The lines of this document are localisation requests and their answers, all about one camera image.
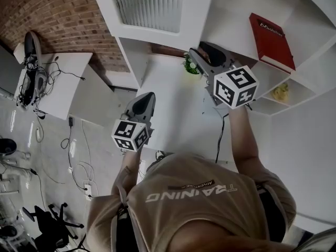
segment yellow object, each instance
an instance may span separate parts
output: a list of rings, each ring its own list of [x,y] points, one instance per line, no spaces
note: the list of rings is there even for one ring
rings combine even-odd
[[[276,99],[279,102],[286,103],[288,102],[289,97],[289,90],[288,90],[288,84],[282,83],[280,86],[276,87],[272,92],[272,96],[274,99]]]

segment person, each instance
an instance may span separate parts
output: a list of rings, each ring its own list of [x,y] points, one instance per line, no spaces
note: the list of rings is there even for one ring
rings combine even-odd
[[[296,215],[294,199],[261,163],[246,108],[230,110],[229,120],[238,173],[173,154],[151,165],[137,185],[141,150],[127,152],[111,195],[91,202],[91,251],[114,251],[122,246],[118,238],[133,233],[138,251],[291,251],[281,241]],[[122,203],[132,218],[130,235],[118,234]]]

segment power strip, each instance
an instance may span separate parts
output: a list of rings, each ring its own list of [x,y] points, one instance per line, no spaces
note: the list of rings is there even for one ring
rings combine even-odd
[[[91,185],[84,185],[84,188],[87,189],[86,191],[84,191],[85,192],[86,200],[90,201],[91,198],[89,197],[89,195],[91,195]]]

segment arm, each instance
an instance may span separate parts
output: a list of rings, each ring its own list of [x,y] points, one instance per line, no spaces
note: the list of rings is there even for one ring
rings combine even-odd
[[[126,178],[123,182],[123,187],[126,190],[127,194],[137,184],[141,151],[142,151],[142,148],[140,148],[137,152],[127,151],[123,160],[122,160],[121,169],[119,171],[119,174],[126,167],[130,171],[130,174],[126,176]],[[117,188],[116,182],[114,182],[114,184],[113,184],[111,194],[112,195],[113,194],[119,195],[119,189]]]
[[[229,110],[232,153],[238,172],[252,177],[264,170],[245,107]]]

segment potted plant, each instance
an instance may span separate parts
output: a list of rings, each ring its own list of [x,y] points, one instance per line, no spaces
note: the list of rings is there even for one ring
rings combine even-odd
[[[183,55],[185,59],[183,62],[185,70],[193,75],[198,75],[199,71],[196,68],[196,64],[194,64],[192,59],[190,58],[189,53],[185,52]]]

